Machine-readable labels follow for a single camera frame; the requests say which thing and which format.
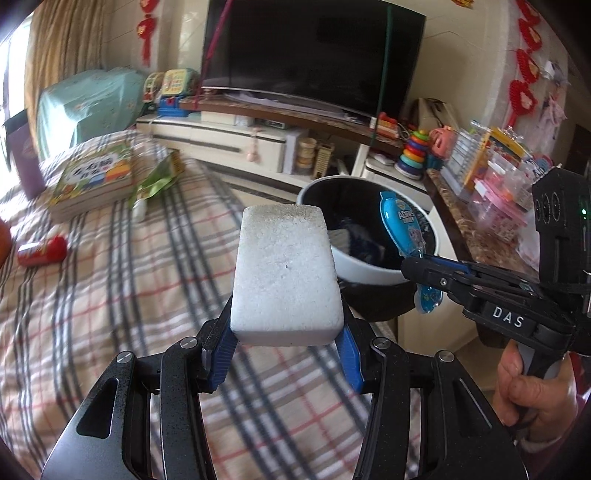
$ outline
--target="plaid bedsheet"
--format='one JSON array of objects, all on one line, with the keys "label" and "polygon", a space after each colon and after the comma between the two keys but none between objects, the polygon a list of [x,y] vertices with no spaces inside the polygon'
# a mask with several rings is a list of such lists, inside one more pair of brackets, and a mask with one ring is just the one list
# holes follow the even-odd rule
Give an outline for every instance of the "plaid bedsheet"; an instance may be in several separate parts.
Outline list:
[{"label": "plaid bedsheet", "polygon": [[[134,146],[138,180],[167,154],[136,132],[100,137],[47,160],[48,184],[71,155],[123,138]],[[62,264],[26,270],[11,255],[0,270],[0,437],[33,477],[119,351],[166,350],[216,318],[231,294],[243,206],[198,161],[186,165],[151,200],[144,223],[131,223],[124,202],[92,210],[63,225]],[[0,200],[15,243],[51,229],[47,201],[48,192],[27,202],[18,187]],[[217,476],[348,480],[369,402],[347,385],[334,345],[239,345],[226,382],[201,396]],[[154,416],[154,475],[162,478],[157,426]]]}]

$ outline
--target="toy cash register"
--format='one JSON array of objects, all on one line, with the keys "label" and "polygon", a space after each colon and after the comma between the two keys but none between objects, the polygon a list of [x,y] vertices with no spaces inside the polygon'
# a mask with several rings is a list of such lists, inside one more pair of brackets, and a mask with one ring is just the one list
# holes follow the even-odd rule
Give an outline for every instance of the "toy cash register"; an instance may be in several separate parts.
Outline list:
[{"label": "toy cash register", "polygon": [[162,97],[158,114],[161,116],[188,116],[188,110],[182,110],[179,101],[195,95],[199,74],[193,69],[169,70],[164,75]]},{"label": "toy cash register", "polygon": [[160,90],[164,81],[164,72],[154,72],[148,75],[144,83],[144,97],[142,99],[144,106],[140,116],[154,113],[158,105]]}]

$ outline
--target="teal cloth cover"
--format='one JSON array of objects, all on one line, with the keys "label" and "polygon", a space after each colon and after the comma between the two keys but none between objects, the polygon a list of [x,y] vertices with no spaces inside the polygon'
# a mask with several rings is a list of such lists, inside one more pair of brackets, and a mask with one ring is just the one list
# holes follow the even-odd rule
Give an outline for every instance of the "teal cloth cover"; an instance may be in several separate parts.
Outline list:
[{"label": "teal cloth cover", "polygon": [[132,69],[88,70],[44,90],[37,113],[42,159],[135,123],[145,76]]}]

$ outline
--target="red can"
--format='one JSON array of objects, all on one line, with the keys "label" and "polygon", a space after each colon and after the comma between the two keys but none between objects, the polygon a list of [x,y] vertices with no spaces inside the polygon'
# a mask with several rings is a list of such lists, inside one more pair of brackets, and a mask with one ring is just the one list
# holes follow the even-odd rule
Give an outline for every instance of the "red can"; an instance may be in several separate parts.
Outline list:
[{"label": "red can", "polygon": [[39,267],[63,261],[68,253],[68,244],[62,236],[26,244],[17,252],[18,263],[23,267]]}]

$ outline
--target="window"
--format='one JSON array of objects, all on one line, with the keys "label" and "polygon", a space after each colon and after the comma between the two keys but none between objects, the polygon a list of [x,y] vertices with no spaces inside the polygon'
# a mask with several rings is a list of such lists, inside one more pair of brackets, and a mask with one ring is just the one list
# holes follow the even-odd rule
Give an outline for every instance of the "window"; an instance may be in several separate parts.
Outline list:
[{"label": "window", "polygon": [[[0,126],[25,108],[25,61],[32,17],[33,15],[29,15],[10,39],[0,45]],[[5,173],[7,170],[5,138],[2,127],[0,173]]]}]

